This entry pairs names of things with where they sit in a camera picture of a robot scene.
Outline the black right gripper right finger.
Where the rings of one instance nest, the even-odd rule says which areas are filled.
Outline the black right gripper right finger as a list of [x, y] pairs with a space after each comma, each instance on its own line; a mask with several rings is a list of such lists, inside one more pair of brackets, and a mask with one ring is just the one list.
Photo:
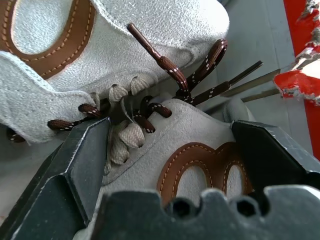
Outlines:
[[256, 191], [278, 185], [306, 185], [320, 191], [320, 161], [281, 128], [238, 120], [231, 131]]

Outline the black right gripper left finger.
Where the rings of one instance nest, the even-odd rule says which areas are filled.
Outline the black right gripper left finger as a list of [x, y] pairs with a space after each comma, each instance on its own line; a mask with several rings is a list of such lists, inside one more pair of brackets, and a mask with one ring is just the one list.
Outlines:
[[110, 118], [74, 127], [40, 166], [0, 226], [0, 240], [73, 240], [95, 211]]

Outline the grey suede shoe brown logo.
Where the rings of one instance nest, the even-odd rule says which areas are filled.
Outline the grey suede shoe brown logo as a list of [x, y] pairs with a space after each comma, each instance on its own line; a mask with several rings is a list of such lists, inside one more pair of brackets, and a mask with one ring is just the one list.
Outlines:
[[227, 50], [230, 20], [218, 0], [0, 0], [0, 125], [11, 142], [43, 144], [91, 120], [110, 119], [94, 213], [72, 240], [89, 240], [103, 195], [152, 191], [167, 205], [204, 190], [254, 192], [236, 120], [197, 108], [225, 81], [192, 90]]

